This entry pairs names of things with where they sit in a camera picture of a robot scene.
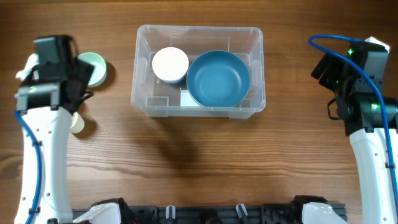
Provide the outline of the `light blue bowl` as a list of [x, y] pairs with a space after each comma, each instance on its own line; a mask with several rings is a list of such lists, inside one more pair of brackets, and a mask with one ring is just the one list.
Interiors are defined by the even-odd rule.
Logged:
[[160, 78], [160, 80], [162, 80], [165, 83], [168, 84], [175, 84], [175, 83], [180, 83], [182, 82], [184, 79], [186, 78], [186, 76], [181, 76], [181, 77], [163, 77]]

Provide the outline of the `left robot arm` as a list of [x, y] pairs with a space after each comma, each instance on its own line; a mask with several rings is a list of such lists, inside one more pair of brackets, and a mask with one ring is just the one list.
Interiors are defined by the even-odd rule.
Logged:
[[67, 189], [67, 142], [73, 114], [91, 98], [94, 66], [78, 59], [70, 35], [34, 40], [38, 63], [16, 94], [23, 133], [21, 199], [15, 223], [72, 223]]

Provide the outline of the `mint green bowl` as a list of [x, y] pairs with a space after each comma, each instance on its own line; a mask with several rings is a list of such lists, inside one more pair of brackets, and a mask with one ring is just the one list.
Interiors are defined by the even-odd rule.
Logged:
[[107, 65], [102, 56], [94, 52], [85, 52], [80, 54], [78, 59], [94, 66], [93, 74], [88, 82], [88, 87], [97, 87], [105, 81], [107, 76]]

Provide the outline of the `pink bowl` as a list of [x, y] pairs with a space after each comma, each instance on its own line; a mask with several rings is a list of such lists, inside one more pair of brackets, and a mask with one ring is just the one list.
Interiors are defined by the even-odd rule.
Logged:
[[184, 76], [188, 68], [189, 59], [187, 54], [176, 47], [163, 48], [152, 59], [152, 69], [159, 79]]

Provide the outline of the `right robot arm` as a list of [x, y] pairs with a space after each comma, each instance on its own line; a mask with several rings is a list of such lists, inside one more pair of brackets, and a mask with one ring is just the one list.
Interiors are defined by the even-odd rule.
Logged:
[[397, 223], [397, 100], [381, 95], [390, 47], [347, 38], [344, 57], [314, 43], [324, 57], [311, 76], [331, 90], [357, 163], [364, 223]]

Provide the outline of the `cream cup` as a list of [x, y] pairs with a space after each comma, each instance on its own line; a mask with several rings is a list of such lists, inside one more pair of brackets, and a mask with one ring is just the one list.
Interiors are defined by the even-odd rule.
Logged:
[[72, 115], [72, 123], [70, 126], [70, 133], [77, 134], [83, 131], [85, 127], [84, 119], [78, 112], [73, 113]]

